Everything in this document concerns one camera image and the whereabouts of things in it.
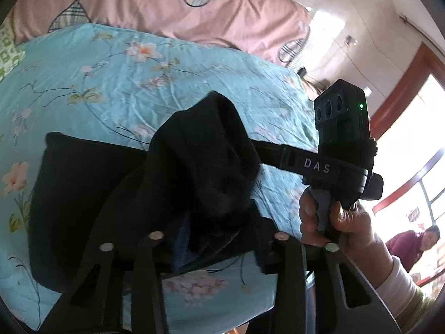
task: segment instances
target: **red shirt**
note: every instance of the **red shirt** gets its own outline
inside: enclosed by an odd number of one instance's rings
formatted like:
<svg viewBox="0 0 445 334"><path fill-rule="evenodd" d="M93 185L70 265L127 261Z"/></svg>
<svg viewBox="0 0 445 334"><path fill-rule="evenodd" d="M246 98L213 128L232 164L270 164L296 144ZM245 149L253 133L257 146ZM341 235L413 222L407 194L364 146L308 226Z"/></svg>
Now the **red shirt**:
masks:
<svg viewBox="0 0 445 334"><path fill-rule="evenodd" d="M423 233L411 230L395 235L386 243L389 253L400 258L400 262L407 272L422 256L423 252L420 251L422 237Z"/></svg>

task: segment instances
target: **green patterned pillow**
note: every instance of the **green patterned pillow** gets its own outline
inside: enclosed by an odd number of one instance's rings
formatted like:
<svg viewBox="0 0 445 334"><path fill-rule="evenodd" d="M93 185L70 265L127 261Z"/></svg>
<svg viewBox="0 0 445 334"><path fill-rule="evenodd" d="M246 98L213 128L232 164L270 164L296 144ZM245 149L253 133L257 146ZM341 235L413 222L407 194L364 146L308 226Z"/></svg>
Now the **green patterned pillow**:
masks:
<svg viewBox="0 0 445 334"><path fill-rule="evenodd" d="M0 26L0 81L25 57L14 45L14 31L7 16Z"/></svg>

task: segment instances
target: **metal rivet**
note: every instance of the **metal rivet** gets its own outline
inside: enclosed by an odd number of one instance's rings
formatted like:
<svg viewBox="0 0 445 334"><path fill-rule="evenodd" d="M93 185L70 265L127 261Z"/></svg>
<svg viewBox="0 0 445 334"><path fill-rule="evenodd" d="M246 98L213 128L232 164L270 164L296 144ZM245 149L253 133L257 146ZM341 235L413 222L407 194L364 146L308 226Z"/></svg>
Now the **metal rivet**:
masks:
<svg viewBox="0 0 445 334"><path fill-rule="evenodd" d="M153 231L148 237L150 240L161 240L164 238L164 233L162 231Z"/></svg>
<svg viewBox="0 0 445 334"><path fill-rule="evenodd" d="M114 245L111 242L104 242L101 246L99 246L99 249L102 252L108 252L114 249Z"/></svg>
<svg viewBox="0 0 445 334"><path fill-rule="evenodd" d="M326 245L324 245L324 249L329 252L337 252L340 250L340 247L334 242L328 242Z"/></svg>
<svg viewBox="0 0 445 334"><path fill-rule="evenodd" d="M289 237L290 236L285 232L277 232L275 234L275 239L278 241L287 241L287 240L289 240Z"/></svg>

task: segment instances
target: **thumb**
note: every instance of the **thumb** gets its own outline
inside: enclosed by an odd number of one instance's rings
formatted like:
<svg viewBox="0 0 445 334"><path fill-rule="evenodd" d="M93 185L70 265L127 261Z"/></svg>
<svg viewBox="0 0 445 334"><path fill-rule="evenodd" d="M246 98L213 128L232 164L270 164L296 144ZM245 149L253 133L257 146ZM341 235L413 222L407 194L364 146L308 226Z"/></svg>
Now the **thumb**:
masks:
<svg viewBox="0 0 445 334"><path fill-rule="evenodd" d="M331 207L331 222L340 232L366 233L371 230L371 217L366 211L346 211L340 202L335 202Z"/></svg>

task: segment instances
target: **hand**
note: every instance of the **hand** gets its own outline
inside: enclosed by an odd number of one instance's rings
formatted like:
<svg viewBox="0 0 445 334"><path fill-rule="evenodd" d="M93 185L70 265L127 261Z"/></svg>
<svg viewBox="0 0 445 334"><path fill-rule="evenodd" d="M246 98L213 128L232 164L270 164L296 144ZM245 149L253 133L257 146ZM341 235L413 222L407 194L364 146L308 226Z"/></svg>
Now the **hand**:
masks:
<svg viewBox="0 0 445 334"><path fill-rule="evenodd" d="M300 231L303 235L301 242L324 246L329 240L317 231L316 211L317 202L309 190L305 190L300 197ZM353 211L346 211L342 209L340 202L335 202L331 207L330 220L337 231L349 234L346 247L342 247L349 258L359 255L375 242L371 216L359 202L355 204Z"/></svg>
<svg viewBox="0 0 445 334"><path fill-rule="evenodd" d="M317 231L317 202L309 190L300 197L301 242L313 246L324 246L329 242ZM348 234L344 254L359 267L369 282L376 288L392 271L392 257L384 242L374 232L372 219L364 207L357 202L353 211L342 209L340 202L331 207L332 226Z"/></svg>

